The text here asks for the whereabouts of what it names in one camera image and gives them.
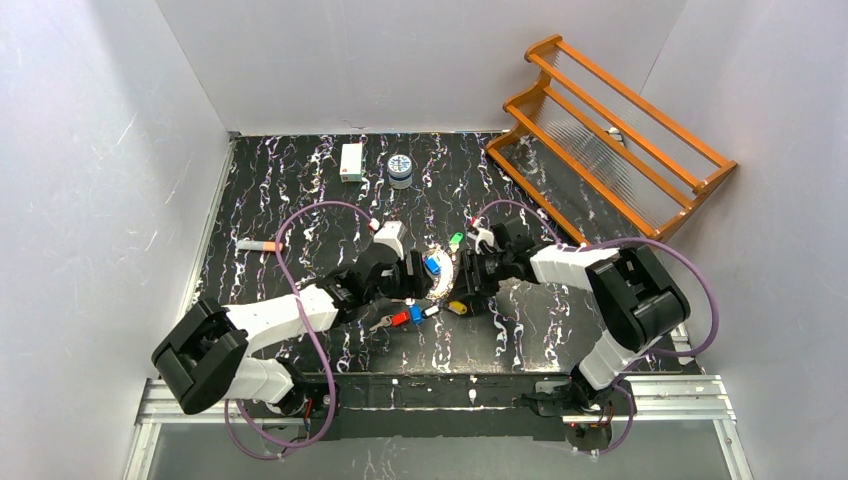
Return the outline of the metal keyring with red handle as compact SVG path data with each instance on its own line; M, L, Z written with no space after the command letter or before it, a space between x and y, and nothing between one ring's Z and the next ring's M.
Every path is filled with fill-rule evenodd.
M471 314L467 302L451 297L457 278L457 255L448 244L433 243L423 253L424 271L433 281L425 299L430 302L429 309L437 307L459 316Z

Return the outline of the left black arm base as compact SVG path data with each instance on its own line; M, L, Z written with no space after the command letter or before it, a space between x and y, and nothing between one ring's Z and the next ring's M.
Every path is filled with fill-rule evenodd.
M277 402L245 400L243 404L254 418L325 418L330 407L330 387L325 379L307 378L296 381L294 387Z

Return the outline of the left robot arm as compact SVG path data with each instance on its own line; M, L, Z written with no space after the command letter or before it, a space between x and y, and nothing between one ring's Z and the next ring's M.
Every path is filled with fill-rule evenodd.
M420 251L398 256L386 245L373 244L355 262L299 293L235 306L199 300L154 348L151 362L187 415L222 400L289 407L305 401L310 382L291 364L259 359L255 352L348 323L379 299L423 299L433 286Z

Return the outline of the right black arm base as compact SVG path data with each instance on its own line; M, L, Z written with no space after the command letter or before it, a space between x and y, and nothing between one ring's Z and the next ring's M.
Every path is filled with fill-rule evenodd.
M578 417L565 422L566 441L578 452L599 453L612 444L616 407L611 393L611 389L597 393L573 380L541 381L533 391L514 399L513 404L542 418Z

